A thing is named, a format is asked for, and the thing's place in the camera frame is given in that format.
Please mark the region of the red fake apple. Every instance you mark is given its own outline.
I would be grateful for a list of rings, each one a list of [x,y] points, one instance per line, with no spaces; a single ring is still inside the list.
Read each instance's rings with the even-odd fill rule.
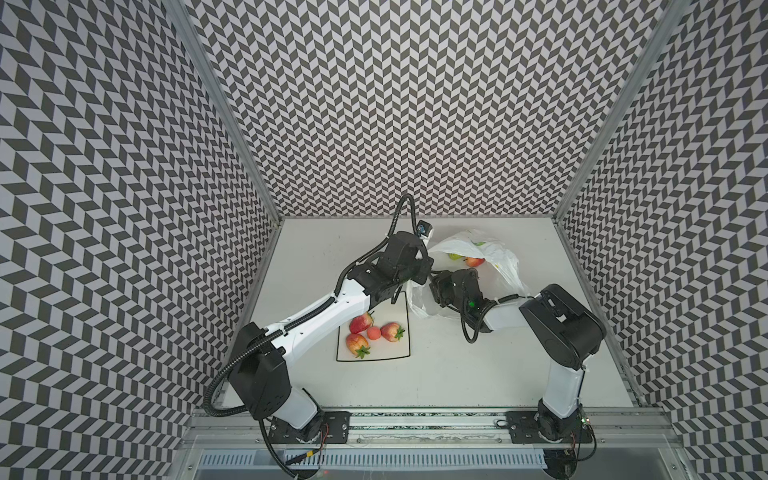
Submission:
[[[485,260],[483,258],[466,257],[464,259],[464,262],[467,267],[476,268],[482,265],[485,262]]]

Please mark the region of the red fake strawberry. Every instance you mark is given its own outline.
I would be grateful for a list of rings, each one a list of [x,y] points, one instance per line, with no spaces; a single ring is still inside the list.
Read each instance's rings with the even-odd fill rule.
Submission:
[[[386,325],[384,325],[381,329],[381,336],[392,343],[399,342],[402,340],[404,334],[406,333],[406,329],[401,326],[398,323],[391,322]]]
[[[346,337],[346,346],[355,358],[364,359],[370,354],[370,345],[361,334],[350,334]]]
[[[374,324],[374,319],[369,313],[356,316],[349,323],[349,331],[352,334],[360,334]]]

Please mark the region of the small red fake fruit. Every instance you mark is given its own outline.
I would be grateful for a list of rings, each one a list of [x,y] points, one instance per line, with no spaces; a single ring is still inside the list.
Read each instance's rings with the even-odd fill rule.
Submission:
[[[366,330],[366,335],[370,340],[378,340],[381,337],[381,330],[379,327],[371,326]]]

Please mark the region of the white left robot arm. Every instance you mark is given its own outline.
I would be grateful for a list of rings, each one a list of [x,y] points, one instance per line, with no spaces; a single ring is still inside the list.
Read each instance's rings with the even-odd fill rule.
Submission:
[[[306,391],[291,385],[290,368],[343,324],[394,301],[407,282],[425,283],[434,263],[426,248],[431,233],[425,221],[414,233],[397,232],[381,252],[348,268],[333,293],[266,328],[243,327],[231,356],[234,366],[225,376],[243,403],[236,411],[257,421],[275,417],[296,431],[315,430],[322,410]]]

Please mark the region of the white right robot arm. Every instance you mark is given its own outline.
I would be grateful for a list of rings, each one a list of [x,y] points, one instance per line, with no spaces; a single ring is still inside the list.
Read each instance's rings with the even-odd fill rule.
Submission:
[[[527,326],[550,358],[547,386],[536,410],[507,415],[515,443],[568,442],[573,448],[595,439],[581,403],[586,366],[606,337],[604,324],[558,284],[535,296],[483,295],[475,268],[433,271],[435,303],[459,315],[462,334],[473,344],[482,333]]]

